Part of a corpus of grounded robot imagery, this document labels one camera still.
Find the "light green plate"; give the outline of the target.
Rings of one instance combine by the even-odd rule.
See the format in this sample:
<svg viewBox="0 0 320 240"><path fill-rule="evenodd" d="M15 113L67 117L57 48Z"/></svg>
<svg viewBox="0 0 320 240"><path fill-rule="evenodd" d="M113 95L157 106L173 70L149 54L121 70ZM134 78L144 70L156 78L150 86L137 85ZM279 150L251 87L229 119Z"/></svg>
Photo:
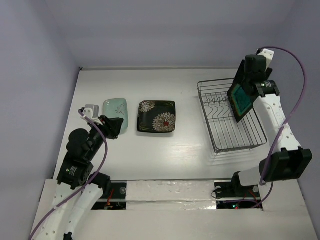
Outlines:
<svg viewBox="0 0 320 240"><path fill-rule="evenodd" d="M120 130L120 135L123 135L129 126L129 114L127 100L125 98L112 98L103 103L102 113L109 119L122 118L123 123Z"/></svg>

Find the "dark green square plate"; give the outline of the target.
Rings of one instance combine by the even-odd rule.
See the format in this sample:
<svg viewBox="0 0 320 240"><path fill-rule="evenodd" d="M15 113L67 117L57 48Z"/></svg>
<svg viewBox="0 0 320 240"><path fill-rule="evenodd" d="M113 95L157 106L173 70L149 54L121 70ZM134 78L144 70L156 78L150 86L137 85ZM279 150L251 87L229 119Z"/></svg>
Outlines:
<svg viewBox="0 0 320 240"><path fill-rule="evenodd" d="M253 96L247 95L241 86L244 76L244 64L245 60L242 60L232 85L227 92L227 97L237 123L239 123L253 107Z"/></svg>

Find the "black floral square plate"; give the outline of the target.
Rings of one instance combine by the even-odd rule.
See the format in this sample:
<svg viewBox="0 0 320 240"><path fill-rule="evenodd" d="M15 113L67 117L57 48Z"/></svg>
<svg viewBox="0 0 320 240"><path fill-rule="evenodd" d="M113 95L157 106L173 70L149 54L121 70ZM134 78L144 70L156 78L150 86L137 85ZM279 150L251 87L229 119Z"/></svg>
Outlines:
<svg viewBox="0 0 320 240"><path fill-rule="evenodd" d="M142 117L141 117L142 107L143 107L143 101L139 103L138 113L137 113L137 131L138 131L138 132L142 132L142 131L143 131L143 128L144 128L143 119L142 119Z"/></svg>

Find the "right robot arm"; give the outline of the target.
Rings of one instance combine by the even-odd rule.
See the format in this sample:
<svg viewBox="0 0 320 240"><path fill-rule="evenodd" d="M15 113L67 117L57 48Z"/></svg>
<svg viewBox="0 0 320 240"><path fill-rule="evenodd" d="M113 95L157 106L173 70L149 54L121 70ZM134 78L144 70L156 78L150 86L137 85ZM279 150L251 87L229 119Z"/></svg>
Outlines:
<svg viewBox="0 0 320 240"><path fill-rule="evenodd" d="M242 196L251 186L299 179L313 157L295 138L290 118L282 109L279 88L269 80L273 57L274 52L266 48L247 55L227 92L236 122L256 111L270 144L267 157L257 166L233 175L230 190L235 196Z"/></svg>

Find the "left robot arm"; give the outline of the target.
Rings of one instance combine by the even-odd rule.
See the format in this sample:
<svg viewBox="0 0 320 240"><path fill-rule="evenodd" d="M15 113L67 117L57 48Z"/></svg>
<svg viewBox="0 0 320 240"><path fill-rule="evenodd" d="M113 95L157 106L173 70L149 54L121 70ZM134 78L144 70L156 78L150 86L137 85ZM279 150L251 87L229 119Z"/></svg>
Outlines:
<svg viewBox="0 0 320 240"><path fill-rule="evenodd" d="M68 137L50 211L31 232L31 240L74 240L88 213L100 198L113 193L110 176L93 171L92 160L107 140L118 138L123 118L81 115L91 127L79 128Z"/></svg>

